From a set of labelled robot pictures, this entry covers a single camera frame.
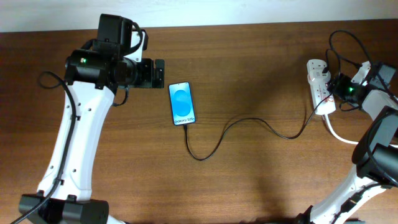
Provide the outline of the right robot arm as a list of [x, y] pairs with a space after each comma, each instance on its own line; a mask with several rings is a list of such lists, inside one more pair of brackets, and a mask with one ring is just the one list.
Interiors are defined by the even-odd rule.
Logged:
[[358, 106], [373, 120], [354, 143], [353, 166], [344, 182], [294, 219], [294, 223], [345, 223], [368, 200], [397, 187], [397, 146], [391, 145], [397, 136], [397, 99], [387, 94], [397, 69], [364, 62], [353, 78], [338, 75], [332, 79], [327, 63], [312, 59], [307, 71], [315, 114], [322, 115], [327, 124], [328, 115], [336, 110], [336, 96]]

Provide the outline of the blue screen Galaxy smartphone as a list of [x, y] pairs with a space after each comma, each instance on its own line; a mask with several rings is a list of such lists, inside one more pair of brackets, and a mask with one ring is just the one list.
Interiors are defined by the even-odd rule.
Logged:
[[169, 85], [173, 124], [181, 126], [196, 122], [192, 92], [189, 82]]

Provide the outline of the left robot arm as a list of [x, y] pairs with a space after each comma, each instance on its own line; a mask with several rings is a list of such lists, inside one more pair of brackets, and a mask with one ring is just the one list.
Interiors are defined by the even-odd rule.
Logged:
[[67, 57], [65, 75], [57, 77], [65, 105], [53, 154], [36, 193], [21, 197], [20, 220], [116, 223], [109, 203], [91, 197], [93, 164], [117, 91], [164, 87], [164, 61], [142, 57], [147, 42], [136, 22], [102, 14], [96, 38]]

